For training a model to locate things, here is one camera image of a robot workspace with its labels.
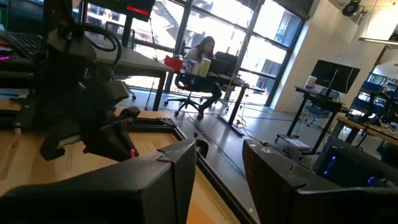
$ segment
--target wooden desk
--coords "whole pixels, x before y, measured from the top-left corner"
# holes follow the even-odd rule
[[[0,109],[18,110],[19,105],[0,100]],[[141,118],[168,118],[168,114],[142,111]],[[167,133],[131,133],[140,155],[149,154],[177,142]],[[0,195],[26,184],[44,184],[74,177],[114,164],[116,161],[93,154],[84,154],[84,144],[65,147],[65,155],[45,161],[39,154],[43,136],[22,133],[19,145],[13,147],[12,131],[0,131]],[[197,168],[187,223],[239,223],[232,211]]]
[[[352,130],[346,139],[346,142],[350,144],[354,141],[358,132],[360,130],[363,130],[365,133],[368,133],[370,135],[373,135],[375,137],[378,137],[382,140],[385,140],[387,142],[393,143],[398,146],[398,139],[394,136],[391,136],[390,134],[381,132],[381,127],[379,126],[373,124],[370,125],[361,124],[353,120],[350,120],[344,116],[337,117],[337,121],[338,121],[337,125],[334,128],[331,135],[337,137],[340,134],[341,130],[344,128],[344,126],[346,125],[350,126]]]

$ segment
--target long hair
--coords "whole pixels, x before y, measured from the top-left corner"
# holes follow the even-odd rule
[[[198,60],[201,60],[201,55],[202,55],[203,50],[205,49],[205,45],[207,43],[215,44],[216,42],[214,41],[214,38],[207,36],[207,37],[203,38],[203,40],[201,40],[201,42],[198,45],[194,46],[198,49],[198,55],[197,55]],[[214,56],[214,54],[213,54],[213,49],[212,49],[211,52],[207,54],[207,57],[213,58],[213,56]]]

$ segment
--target keyboard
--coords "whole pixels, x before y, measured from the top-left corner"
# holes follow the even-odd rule
[[[23,34],[18,32],[4,32],[4,37],[9,41],[12,48],[21,56],[32,59],[38,51],[42,38],[34,34]]]

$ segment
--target black plastic part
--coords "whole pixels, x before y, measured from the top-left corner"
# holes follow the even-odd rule
[[[71,179],[12,189],[0,198],[1,222],[186,223],[196,154],[187,139]]]

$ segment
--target laptop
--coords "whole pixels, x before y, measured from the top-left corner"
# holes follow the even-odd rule
[[[228,62],[214,58],[214,59],[211,59],[209,72],[217,74],[217,75],[225,74],[227,66],[228,66]]]

